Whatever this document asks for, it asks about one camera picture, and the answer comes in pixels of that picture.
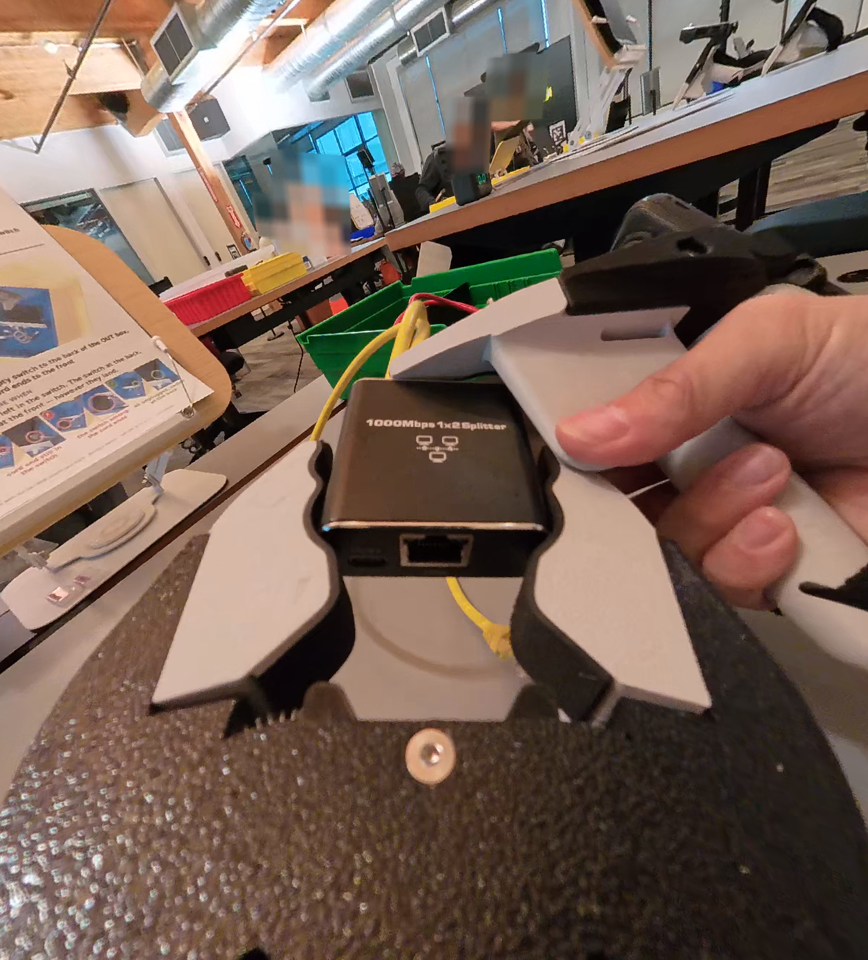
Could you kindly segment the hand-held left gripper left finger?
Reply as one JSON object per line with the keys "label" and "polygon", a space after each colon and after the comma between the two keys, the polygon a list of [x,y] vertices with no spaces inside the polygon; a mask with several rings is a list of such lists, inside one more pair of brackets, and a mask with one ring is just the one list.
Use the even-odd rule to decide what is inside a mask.
{"label": "hand-held left gripper left finger", "polygon": [[232,699],[289,714],[353,651],[352,604],[316,528],[332,464],[306,440],[213,525],[152,696],[158,711]]}

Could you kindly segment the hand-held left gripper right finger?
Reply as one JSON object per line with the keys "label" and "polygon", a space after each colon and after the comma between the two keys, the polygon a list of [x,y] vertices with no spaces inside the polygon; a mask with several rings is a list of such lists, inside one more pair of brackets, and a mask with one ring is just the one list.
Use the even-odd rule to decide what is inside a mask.
{"label": "hand-held left gripper right finger", "polygon": [[572,721],[603,722],[623,699],[701,714],[711,707],[652,524],[599,474],[540,472],[551,527],[512,612],[518,665]]}

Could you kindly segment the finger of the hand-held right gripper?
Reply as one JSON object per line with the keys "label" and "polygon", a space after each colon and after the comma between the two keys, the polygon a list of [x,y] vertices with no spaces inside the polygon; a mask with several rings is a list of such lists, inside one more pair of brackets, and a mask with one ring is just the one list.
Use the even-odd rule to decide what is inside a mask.
{"label": "finger of the hand-held right gripper", "polygon": [[551,353],[542,335],[552,330],[552,319],[563,315],[566,296],[557,279],[538,283],[457,321],[421,345],[392,360],[397,381],[462,379],[489,372],[508,372],[515,348],[532,357]]}

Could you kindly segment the green plastic bin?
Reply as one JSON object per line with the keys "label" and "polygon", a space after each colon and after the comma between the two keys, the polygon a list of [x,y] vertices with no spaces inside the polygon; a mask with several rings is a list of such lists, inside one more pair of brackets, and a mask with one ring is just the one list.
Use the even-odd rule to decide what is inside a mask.
{"label": "green plastic bin", "polygon": [[335,386],[350,361],[398,320],[411,296],[431,294],[483,308],[489,302],[554,279],[560,271],[560,253],[552,247],[416,277],[408,284],[393,282],[300,334],[298,342]]}

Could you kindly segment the black ethernet splitter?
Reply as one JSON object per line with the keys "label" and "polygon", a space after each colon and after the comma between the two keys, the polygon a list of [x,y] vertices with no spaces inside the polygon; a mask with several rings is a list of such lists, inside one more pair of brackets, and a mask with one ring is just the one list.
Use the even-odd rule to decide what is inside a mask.
{"label": "black ethernet splitter", "polygon": [[344,577],[521,577],[549,510],[508,389],[356,381],[319,528]]}

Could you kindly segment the slanted board on white arm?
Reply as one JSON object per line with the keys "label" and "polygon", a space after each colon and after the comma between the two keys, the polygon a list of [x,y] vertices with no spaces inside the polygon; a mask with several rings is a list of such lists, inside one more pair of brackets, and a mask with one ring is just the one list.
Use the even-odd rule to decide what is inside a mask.
{"label": "slanted board on white arm", "polygon": [[635,35],[637,20],[618,1],[574,1],[584,33],[599,58],[596,90],[588,95],[584,119],[575,134],[579,142],[619,131],[631,119],[629,81],[645,59],[647,46]]}

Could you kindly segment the person's right hand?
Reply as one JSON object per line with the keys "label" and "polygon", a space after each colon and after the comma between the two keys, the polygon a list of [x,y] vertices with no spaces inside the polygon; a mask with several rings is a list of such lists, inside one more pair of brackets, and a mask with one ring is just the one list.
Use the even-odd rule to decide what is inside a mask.
{"label": "person's right hand", "polygon": [[868,295],[780,292],[733,309],[632,390],[563,418],[574,460],[632,483],[647,465],[730,417],[760,439],[643,510],[727,601],[771,606],[798,554],[775,506],[799,474],[868,546]]}

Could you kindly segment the white stand base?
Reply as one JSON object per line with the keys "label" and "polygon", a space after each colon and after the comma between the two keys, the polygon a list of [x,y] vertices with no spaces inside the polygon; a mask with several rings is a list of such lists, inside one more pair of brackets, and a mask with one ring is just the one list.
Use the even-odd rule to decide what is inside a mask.
{"label": "white stand base", "polygon": [[222,474],[178,469],[146,486],[56,547],[42,566],[19,574],[1,592],[27,629],[54,622],[94,594],[226,485]]}

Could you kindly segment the grey desk with wooden edge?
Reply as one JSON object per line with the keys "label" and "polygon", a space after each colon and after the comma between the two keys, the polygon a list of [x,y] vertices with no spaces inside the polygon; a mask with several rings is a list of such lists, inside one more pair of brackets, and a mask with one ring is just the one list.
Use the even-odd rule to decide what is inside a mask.
{"label": "grey desk with wooden edge", "polygon": [[376,237],[368,242],[356,245],[347,255],[333,258],[320,267],[309,270],[303,277],[292,279],[268,293],[254,297],[247,303],[232,307],[215,317],[190,326],[188,330],[198,337],[209,334],[213,330],[219,329],[241,316],[253,314],[267,306],[282,302],[283,298],[288,294],[312,289],[325,278],[333,279],[342,270],[357,263],[360,259],[374,254],[376,251],[383,250],[386,246],[387,238],[384,236]]}
{"label": "grey desk with wooden edge", "polygon": [[597,246],[641,197],[708,197],[865,111],[868,35],[642,120],[663,125],[623,143],[537,166],[488,198],[388,233],[387,246],[526,251],[576,235]]}

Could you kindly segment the white papers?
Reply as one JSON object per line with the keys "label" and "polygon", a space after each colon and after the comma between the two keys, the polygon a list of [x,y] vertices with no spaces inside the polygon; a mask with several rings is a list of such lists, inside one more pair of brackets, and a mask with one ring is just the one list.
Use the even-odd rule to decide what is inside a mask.
{"label": "white papers", "polygon": [[598,136],[589,139],[579,139],[577,143],[570,145],[568,150],[563,155],[565,157],[572,157],[575,155],[593,153],[597,150],[606,149],[615,144],[623,143],[632,138],[644,135],[653,130],[655,127],[657,128],[662,125],[663,123],[659,122],[631,124],[611,132],[599,134]]}

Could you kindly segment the yellow plastic bin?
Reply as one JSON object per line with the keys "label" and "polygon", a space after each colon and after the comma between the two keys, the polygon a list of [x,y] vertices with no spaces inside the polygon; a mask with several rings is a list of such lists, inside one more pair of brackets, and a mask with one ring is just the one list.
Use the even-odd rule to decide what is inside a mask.
{"label": "yellow plastic bin", "polygon": [[274,290],[307,275],[303,256],[287,252],[259,261],[241,273],[241,278],[254,296],[270,294]]}

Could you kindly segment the black monitor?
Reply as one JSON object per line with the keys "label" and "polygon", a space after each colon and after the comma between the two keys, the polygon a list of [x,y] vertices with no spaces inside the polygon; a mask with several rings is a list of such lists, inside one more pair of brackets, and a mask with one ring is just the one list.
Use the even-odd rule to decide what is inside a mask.
{"label": "black monitor", "polygon": [[554,139],[564,140],[577,125],[577,100],[569,36],[540,49],[528,48],[531,121]]}

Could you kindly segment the red plastic bin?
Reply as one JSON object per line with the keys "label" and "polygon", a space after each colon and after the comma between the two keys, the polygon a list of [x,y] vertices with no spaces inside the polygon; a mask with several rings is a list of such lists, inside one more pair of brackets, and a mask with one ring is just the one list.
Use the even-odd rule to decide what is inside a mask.
{"label": "red plastic bin", "polygon": [[241,274],[212,283],[164,301],[165,306],[188,328],[196,327],[250,302],[252,293]]}

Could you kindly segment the printed instruction sheet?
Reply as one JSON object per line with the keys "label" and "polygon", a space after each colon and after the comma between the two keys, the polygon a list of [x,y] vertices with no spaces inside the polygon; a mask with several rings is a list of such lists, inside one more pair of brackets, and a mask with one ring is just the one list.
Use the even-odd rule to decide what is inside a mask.
{"label": "printed instruction sheet", "polygon": [[0,186],[0,521],[211,392]]}

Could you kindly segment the silver ventilation duct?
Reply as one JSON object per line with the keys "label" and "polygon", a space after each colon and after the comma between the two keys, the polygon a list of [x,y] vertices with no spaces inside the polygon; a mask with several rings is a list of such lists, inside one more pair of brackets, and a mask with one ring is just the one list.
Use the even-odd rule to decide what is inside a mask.
{"label": "silver ventilation duct", "polygon": [[[154,63],[141,93],[161,114],[186,108],[209,83],[222,78],[253,32],[285,2],[176,3],[152,37]],[[440,1],[339,1],[302,30],[263,72],[272,92],[302,85],[315,102],[331,86],[362,68],[409,30],[445,6]]]}

